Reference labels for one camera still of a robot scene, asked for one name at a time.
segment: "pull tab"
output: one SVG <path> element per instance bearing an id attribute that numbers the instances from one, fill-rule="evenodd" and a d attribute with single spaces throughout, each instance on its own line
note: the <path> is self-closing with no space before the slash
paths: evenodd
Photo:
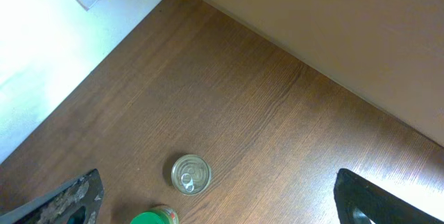
<path id="1" fill-rule="evenodd" d="M 180 177 L 180 181 L 188 193 L 191 193 L 194 190 L 193 178 L 190 174 L 188 173 L 183 174 Z"/>

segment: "metal can top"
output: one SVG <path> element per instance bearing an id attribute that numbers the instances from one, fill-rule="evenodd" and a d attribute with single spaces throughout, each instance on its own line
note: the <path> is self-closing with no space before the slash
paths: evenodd
<path id="1" fill-rule="evenodd" d="M 171 170 L 174 187 L 181 193 L 192 196 L 204 191 L 211 182 L 210 166 L 197 155 L 184 155 Z"/>

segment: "beige wall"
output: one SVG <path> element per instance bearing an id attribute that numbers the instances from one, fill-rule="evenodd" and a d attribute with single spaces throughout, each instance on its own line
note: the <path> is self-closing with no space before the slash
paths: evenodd
<path id="1" fill-rule="evenodd" d="M 444 145 L 444 0 L 207 0 Z"/>

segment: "wood grain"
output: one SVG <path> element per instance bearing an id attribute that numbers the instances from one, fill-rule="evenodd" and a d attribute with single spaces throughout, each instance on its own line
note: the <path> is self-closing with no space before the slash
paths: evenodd
<path id="1" fill-rule="evenodd" d="M 214 171 L 197 196 L 168 179 L 186 153 Z M 164 0 L 0 166 L 0 207 L 97 168 L 99 223 L 160 203 L 184 224 L 338 223 L 334 180 L 348 168 L 442 218 L 443 157 L 201 0 Z"/>

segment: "black plastic object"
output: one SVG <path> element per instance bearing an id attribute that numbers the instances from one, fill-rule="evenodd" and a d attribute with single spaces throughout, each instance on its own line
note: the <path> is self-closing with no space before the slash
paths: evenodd
<path id="1" fill-rule="evenodd" d="M 444 224 L 348 169 L 338 172 L 334 200 L 341 224 Z"/>
<path id="2" fill-rule="evenodd" d="M 94 224 L 103 200 L 103 185 L 94 169 L 55 191 L 0 216 L 0 223 Z"/>

